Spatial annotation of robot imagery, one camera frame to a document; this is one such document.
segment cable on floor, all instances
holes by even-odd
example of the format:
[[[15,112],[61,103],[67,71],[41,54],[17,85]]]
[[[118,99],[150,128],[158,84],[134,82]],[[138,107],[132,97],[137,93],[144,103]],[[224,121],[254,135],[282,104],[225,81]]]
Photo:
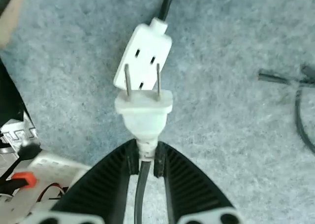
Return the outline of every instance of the cable on floor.
[[[138,178],[136,197],[134,202],[134,224],[142,224],[142,205],[144,190],[148,179],[151,162],[141,162],[141,168]]]
[[[161,6],[161,10],[158,14],[158,18],[162,21],[166,20],[168,11],[169,11],[169,7],[171,6],[172,0],[163,0],[162,6]]]
[[[309,136],[305,132],[303,122],[301,119],[301,99],[302,99],[302,90],[303,87],[308,88],[315,88],[315,70],[312,69],[308,65],[301,65],[301,72],[305,75],[305,78],[302,80],[296,78],[285,78],[275,72],[266,71],[266,70],[259,70],[258,72],[258,80],[279,83],[279,84],[286,84],[291,85],[292,81],[298,82],[299,87],[296,91],[295,95],[295,104],[294,104],[294,121],[297,133],[301,137],[304,144],[310,149],[312,153],[315,154],[315,144],[312,143]]]

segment electrical plug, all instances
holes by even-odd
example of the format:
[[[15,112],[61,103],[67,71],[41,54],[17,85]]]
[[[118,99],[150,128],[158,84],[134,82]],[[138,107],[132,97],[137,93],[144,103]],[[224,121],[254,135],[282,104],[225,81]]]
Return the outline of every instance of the electrical plug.
[[[122,114],[126,128],[135,136],[140,159],[154,159],[158,136],[166,125],[167,114],[173,109],[173,94],[161,90],[160,68],[157,64],[158,91],[132,90],[128,65],[125,66],[126,88],[115,100],[117,113]]]
[[[132,90],[151,90],[157,81],[156,65],[160,70],[172,46],[171,37],[165,35],[167,24],[153,18],[150,25],[140,24],[134,30],[125,49],[114,78],[114,85],[126,90],[125,65],[129,65]]]

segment carpet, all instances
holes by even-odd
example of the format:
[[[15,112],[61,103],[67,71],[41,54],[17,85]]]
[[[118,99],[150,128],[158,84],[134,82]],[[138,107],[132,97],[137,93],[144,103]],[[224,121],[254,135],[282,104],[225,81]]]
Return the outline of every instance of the carpet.
[[[131,138],[112,81],[134,28],[161,3],[25,0],[0,55],[43,148],[93,165]],[[315,158],[295,131],[296,87],[256,79],[259,68],[298,77],[300,63],[315,63],[315,0],[173,0],[167,22],[173,46],[162,88],[174,109],[160,139],[196,163],[248,224],[315,223]],[[308,133],[314,108],[305,90]],[[135,182],[125,223],[133,223]],[[151,173],[144,223],[167,223],[162,185]]]

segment plug prong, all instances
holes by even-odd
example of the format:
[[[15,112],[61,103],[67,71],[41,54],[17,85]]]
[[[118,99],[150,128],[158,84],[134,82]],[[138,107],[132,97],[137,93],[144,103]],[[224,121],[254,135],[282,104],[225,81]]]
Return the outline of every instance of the plug prong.
[[[159,63],[157,64],[157,99],[161,99],[161,71],[159,68]]]
[[[129,73],[128,64],[125,64],[125,78],[126,78],[127,97],[128,99],[131,99],[131,84],[130,84],[130,73]]]

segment orange component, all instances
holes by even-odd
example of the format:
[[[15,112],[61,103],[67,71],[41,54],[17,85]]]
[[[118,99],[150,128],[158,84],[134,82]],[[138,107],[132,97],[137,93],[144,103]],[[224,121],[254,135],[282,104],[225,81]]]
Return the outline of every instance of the orange component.
[[[33,188],[36,185],[37,179],[34,174],[30,171],[24,172],[17,172],[14,173],[11,179],[25,179],[28,185],[24,186],[23,188]]]

